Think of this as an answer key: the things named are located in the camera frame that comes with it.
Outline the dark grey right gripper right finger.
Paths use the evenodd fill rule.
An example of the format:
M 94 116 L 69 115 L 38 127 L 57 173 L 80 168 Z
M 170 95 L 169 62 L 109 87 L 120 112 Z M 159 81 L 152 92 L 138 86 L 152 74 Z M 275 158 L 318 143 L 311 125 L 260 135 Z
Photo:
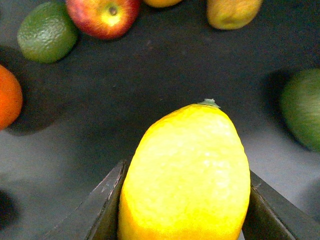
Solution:
M 250 200 L 242 227 L 246 240 L 319 240 L 320 224 L 250 172 Z

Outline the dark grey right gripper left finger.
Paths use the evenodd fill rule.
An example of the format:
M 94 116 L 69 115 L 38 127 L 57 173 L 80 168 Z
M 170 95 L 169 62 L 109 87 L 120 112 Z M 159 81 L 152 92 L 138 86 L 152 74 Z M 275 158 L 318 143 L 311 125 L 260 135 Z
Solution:
M 119 198 L 127 175 L 120 161 L 65 219 L 47 232 L 43 240 L 115 240 Z

